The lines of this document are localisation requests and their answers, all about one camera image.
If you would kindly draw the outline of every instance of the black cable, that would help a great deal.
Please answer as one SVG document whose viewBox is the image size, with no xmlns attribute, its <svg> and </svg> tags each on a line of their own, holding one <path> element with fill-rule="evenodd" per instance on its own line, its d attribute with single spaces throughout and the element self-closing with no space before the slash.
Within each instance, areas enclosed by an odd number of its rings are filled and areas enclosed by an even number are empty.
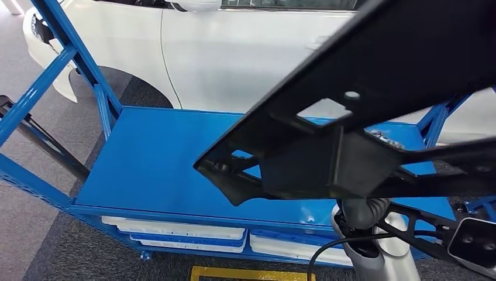
<svg viewBox="0 0 496 281">
<path fill-rule="evenodd" d="M 342 243 L 359 242 L 359 241 L 367 241 L 367 240 L 383 239 L 383 238 L 391 238 L 391 237 L 396 237 L 396 235 L 391 234 L 391 233 L 383 233 L 383 234 L 375 234 L 375 235 L 369 235 L 369 236 L 363 236 L 363 237 L 350 237 L 350 238 L 343 238 L 343 239 L 335 240 L 335 241 L 332 241 L 332 242 L 325 244 L 324 246 L 320 247 L 315 252 L 315 254 L 310 259 L 310 262 L 308 263 L 308 268 L 306 270 L 307 281 L 312 281 L 312 272 L 314 271 L 315 261 L 317 260 L 319 255 L 322 254 L 323 251 L 325 251 L 325 250 L 327 250 L 333 246 L 336 246 L 338 244 L 342 244 Z"/>
</svg>

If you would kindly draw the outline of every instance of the car door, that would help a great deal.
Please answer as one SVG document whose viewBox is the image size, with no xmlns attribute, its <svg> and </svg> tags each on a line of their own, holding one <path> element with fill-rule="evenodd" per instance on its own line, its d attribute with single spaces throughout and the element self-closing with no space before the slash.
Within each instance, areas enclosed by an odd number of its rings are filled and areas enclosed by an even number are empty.
<svg viewBox="0 0 496 281">
<path fill-rule="evenodd" d="M 163 10 L 163 53 L 182 107 L 246 112 L 352 18 L 355 4 L 224 0 L 213 12 Z M 335 116 L 343 110 L 325 104 L 307 113 Z"/>
</svg>

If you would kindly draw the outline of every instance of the car side mirror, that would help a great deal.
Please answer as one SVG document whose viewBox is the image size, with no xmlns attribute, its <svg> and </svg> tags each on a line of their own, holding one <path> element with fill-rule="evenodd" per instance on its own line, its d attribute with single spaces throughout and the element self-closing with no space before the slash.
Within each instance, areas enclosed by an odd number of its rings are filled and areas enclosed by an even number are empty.
<svg viewBox="0 0 496 281">
<path fill-rule="evenodd" d="M 190 12 L 216 11 L 222 4 L 222 0 L 176 0 L 175 2 Z"/>
</svg>

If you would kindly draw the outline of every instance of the white car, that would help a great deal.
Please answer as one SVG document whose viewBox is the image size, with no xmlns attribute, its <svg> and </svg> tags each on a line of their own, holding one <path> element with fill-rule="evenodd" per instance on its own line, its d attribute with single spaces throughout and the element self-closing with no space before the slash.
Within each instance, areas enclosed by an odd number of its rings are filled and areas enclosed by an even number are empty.
<svg viewBox="0 0 496 281">
<path fill-rule="evenodd" d="M 61 6 L 97 65 L 140 78 L 174 108 L 246 112 L 352 18 L 363 1 L 177 2 L 62 0 Z M 47 67 L 61 46 L 34 8 L 26 13 L 23 31 L 30 55 Z M 69 81 L 74 69 L 67 65 L 53 85 L 76 102 Z M 496 135 L 496 126 L 484 122 L 495 117 L 496 95 L 487 92 L 472 96 L 448 119 L 442 140 Z M 345 112 L 326 100 L 301 115 L 337 117 Z M 401 120 L 416 122 L 419 117 Z"/>
</svg>

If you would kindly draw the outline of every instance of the cart wheel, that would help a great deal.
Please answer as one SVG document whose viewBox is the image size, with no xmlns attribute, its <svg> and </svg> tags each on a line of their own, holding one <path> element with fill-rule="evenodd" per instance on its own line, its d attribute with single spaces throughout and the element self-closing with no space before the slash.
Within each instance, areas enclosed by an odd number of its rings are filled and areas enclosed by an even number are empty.
<svg viewBox="0 0 496 281">
<path fill-rule="evenodd" d="M 454 209 L 458 212 L 458 213 L 467 213 L 468 210 L 467 210 L 467 206 L 463 203 L 456 203 L 454 205 Z"/>
</svg>

